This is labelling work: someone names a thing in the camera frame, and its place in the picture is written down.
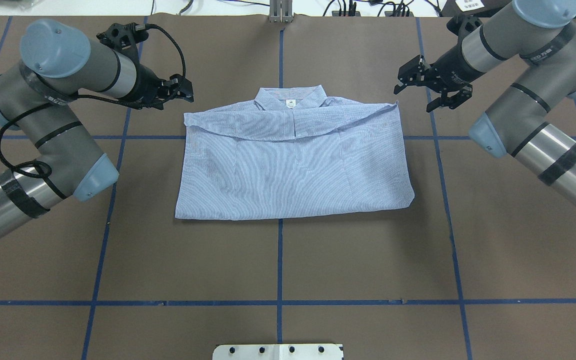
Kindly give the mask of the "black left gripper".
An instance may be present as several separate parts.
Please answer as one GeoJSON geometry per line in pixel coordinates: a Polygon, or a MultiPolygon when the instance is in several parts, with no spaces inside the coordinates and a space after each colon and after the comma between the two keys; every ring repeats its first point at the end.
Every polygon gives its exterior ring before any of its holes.
{"type": "Polygon", "coordinates": [[[159,78],[150,68],[139,65],[138,83],[135,84],[135,109],[163,110],[166,103],[183,100],[193,103],[194,87],[182,75],[171,75],[168,79],[159,78]]]}

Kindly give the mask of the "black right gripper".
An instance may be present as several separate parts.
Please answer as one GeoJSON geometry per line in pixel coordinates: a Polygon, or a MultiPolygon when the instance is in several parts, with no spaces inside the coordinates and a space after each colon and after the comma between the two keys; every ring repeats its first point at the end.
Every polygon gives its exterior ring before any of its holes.
{"type": "Polygon", "coordinates": [[[473,96],[473,85],[470,84],[484,74],[468,63],[462,47],[454,46],[430,65],[423,55],[416,55],[403,64],[398,69],[394,94],[398,95],[411,86],[427,87],[440,93],[426,105],[427,113],[445,107],[454,110],[470,100],[473,96]]]}

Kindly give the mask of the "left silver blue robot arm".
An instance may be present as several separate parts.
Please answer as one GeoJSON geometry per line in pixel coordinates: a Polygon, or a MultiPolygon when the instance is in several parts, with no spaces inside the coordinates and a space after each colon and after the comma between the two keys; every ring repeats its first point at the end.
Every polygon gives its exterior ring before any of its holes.
{"type": "Polygon", "coordinates": [[[64,199],[85,202],[115,184],[119,171],[70,108],[96,100],[128,109],[194,101],[181,71],[157,76],[140,62],[138,44],[155,23],[113,23],[89,38],[53,19],[28,25],[21,59],[0,74],[0,239],[64,199]]]}

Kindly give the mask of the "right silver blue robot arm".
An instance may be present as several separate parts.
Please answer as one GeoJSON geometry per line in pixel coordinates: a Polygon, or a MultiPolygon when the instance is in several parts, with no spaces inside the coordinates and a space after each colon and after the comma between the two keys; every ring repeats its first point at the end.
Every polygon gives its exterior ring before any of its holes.
{"type": "Polygon", "coordinates": [[[434,63],[417,55],[398,69],[394,94],[408,86],[439,94],[426,112],[455,109],[473,82],[519,56],[528,66],[483,112],[468,136],[495,158],[511,155],[576,206],[576,141],[546,120],[576,100],[576,0],[512,0],[487,22],[459,14],[446,23],[457,43],[434,63]]]}

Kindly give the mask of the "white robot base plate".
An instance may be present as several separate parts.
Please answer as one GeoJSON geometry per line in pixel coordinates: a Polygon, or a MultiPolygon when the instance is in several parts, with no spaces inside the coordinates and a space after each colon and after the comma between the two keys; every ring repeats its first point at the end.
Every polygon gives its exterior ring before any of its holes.
{"type": "Polygon", "coordinates": [[[342,344],[222,344],[215,347],[213,360],[343,360],[342,344]]]}

